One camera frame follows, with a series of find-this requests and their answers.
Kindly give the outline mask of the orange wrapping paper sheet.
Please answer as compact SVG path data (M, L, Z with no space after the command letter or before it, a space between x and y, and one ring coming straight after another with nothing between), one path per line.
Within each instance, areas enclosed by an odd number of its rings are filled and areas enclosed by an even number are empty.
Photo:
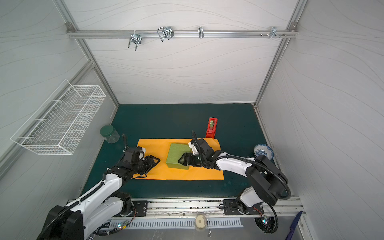
M220 170L189 167L188 170L169 168L166 164L172 143L187 145L191 139L140 139L137 145L146 149L146 155L153 155L161 160L147 174L146 180L167 181L222 181L224 173Z

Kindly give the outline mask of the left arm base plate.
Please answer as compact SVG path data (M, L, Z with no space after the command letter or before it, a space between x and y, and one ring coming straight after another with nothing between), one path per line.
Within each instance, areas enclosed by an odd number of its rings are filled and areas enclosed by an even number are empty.
M145 217L147 214L148 201L127 201L117 217Z

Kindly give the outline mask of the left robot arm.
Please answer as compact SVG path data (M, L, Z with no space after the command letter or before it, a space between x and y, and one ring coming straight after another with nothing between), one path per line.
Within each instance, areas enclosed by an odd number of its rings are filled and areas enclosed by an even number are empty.
M131 210L130 194L120 192L129 180L146 178L160 159L146 156L142 147L125 150L123 157L103 174L102 180L65 206L47 215L39 240L85 240L111 217Z

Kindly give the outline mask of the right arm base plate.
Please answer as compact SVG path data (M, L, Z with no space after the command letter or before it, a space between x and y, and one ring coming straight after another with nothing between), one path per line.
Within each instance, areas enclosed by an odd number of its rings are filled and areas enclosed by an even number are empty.
M226 216L232 215L264 215L263 204L259 203L252 207L243 206L241 207L237 200L235 199L224 199L218 208L224 211Z

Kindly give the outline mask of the green gift box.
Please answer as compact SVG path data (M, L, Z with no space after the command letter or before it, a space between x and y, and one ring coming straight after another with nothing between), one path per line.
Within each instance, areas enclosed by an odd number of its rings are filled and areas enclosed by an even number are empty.
M188 170L189 167L179 163L184 153L191 153L192 150L188 144L171 143L167 156L167 167L171 169Z

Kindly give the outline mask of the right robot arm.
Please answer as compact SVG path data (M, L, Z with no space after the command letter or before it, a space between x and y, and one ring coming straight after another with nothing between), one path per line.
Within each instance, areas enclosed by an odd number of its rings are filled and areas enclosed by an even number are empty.
M292 192L288 179L268 157L244 158L215 151L204 139L193 139L188 144L190 153L178 159L183 166L227 171L247 178L250 186L236 198L238 211L246 214L260 203L274 206L278 200L288 200Z

